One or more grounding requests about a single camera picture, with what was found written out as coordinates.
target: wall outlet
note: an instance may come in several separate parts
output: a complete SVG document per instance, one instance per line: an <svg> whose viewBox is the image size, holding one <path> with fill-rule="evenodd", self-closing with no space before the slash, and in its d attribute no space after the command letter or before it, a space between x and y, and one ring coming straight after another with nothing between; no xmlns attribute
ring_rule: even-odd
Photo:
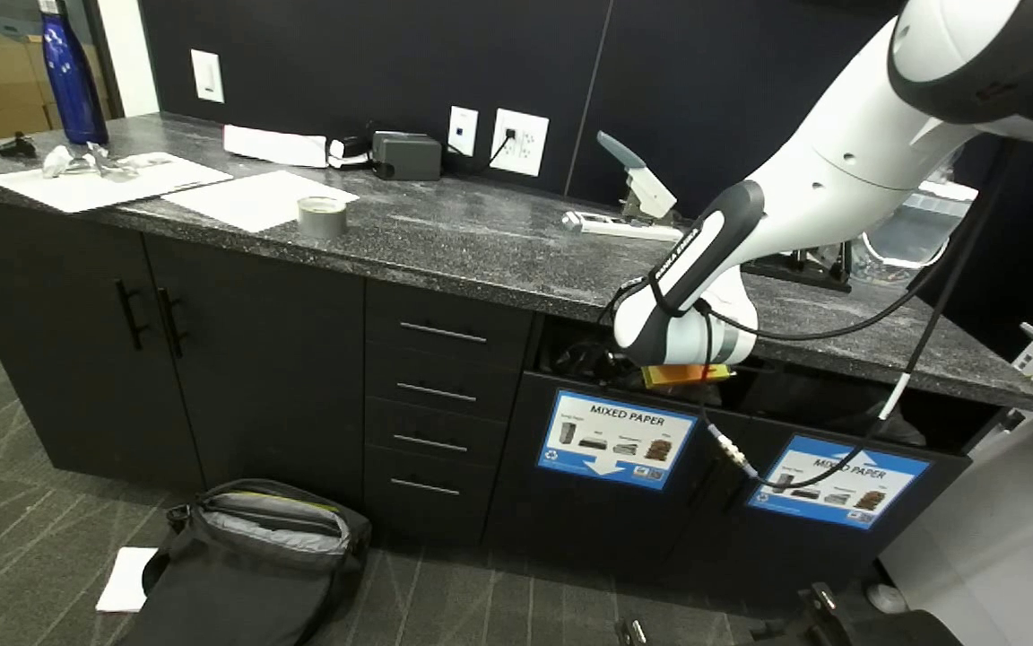
<svg viewBox="0 0 1033 646"><path fill-rule="evenodd" d="M506 109L495 111L492 168L516 175L540 175L545 144L547 144L547 119Z"/></svg>
<svg viewBox="0 0 1033 646"><path fill-rule="evenodd" d="M226 103L222 57L211 51L191 51L191 69L198 97L208 103Z"/></svg>
<svg viewBox="0 0 1033 646"><path fill-rule="evenodd" d="M453 154L476 154L476 111L453 103L447 111L447 146Z"/></svg>

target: sign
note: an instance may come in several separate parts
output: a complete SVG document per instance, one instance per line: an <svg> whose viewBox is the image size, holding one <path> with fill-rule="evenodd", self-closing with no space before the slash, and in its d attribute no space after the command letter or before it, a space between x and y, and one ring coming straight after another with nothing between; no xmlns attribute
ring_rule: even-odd
<svg viewBox="0 0 1033 646"><path fill-rule="evenodd" d="M662 492L699 417L555 393L540 472Z"/></svg>
<svg viewBox="0 0 1033 646"><path fill-rule="evenodd" d="M769 480L794 485L816 478L846 451L853 449L795 434ZM924 461L865 449L842 472L834 472L816 485L808 487L765 485L748 501L748 506L868 533L886 515L886 506L893 506L923 478L924 467L928 467Z"/></svg>

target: gray carpet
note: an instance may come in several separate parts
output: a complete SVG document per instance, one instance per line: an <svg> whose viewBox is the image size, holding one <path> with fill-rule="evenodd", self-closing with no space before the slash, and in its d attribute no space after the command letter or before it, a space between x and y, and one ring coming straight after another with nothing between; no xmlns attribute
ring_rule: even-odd
<svg viewBox="0 0 1033 646"><path fill-rule="evenodd" d="M161 503L55 472L0 365L0 646L119 644L129 618L94 605L119 546L161 538ZM608 581L396 546L373 550L360 600L314 646L617 646L619 618L656 646L730 646L745 626Z"/></svg>

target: countertop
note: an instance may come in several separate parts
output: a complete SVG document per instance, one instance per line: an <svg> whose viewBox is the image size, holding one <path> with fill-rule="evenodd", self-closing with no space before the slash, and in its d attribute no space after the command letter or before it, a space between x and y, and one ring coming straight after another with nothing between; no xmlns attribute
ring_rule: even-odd
<svg viewBox="0 0 1033 646"><path fill-rule="evenodd" d="M33 142L38 150L56 144L55 134ZM123 158L137 150L171 150L231 175L272 168L231 158L220 126L176 115L112 124L112 154ZM368 174L302 175L360 195L347 209L355 228L314 230L287 224L262 234L241 234L167 201L137 201L66 219L107 224L137 234L198 240L226 253L412 283L586 325L601 325L617 288L654 271L672 248L656 240L575 239L558 228L558 216L579 205L470 180L399 183ZM33 205L8 189L0 189L0 201ZM899 295L899 288L870 279L857 279L849 295L771 276L745 276L745 288L759 310L759 328L783 334L846 328ZM908 301L895 315L849 337L808 345L759 343L755 358L888 386L924 319L928 307ZM1033 411L1033 386L950 319L932 334L914 388Z"/></svg>

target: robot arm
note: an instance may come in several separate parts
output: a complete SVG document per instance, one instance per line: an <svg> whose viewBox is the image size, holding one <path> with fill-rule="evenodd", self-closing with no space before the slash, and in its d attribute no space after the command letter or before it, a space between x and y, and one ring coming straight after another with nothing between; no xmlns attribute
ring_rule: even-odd
<svg viewBox="0 0 1033 646"><path fill-rule="evenodd" d="M637 365L743 362L755 337L711 315L755 328L743 264L874 230L975 134L1033 142L1033 91L1015 100L995 93L1030 76L1009 42L1033 57L1033 0L912 0L842 69L794 142L728 188L617 301L612 334L625 357Z"/></svg>

